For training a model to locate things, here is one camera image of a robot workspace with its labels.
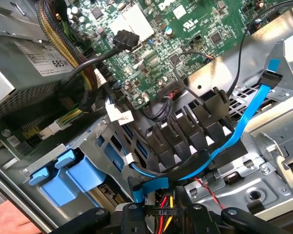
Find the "person's bare hand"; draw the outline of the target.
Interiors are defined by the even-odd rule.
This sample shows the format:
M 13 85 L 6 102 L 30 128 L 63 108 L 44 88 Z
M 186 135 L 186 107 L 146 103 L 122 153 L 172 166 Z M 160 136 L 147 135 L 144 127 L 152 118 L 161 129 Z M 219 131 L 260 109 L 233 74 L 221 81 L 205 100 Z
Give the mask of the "person's bare hand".
M 0 204 L 0 234 L 41 234 L 41 231 L 10 201 L 6 201 Z

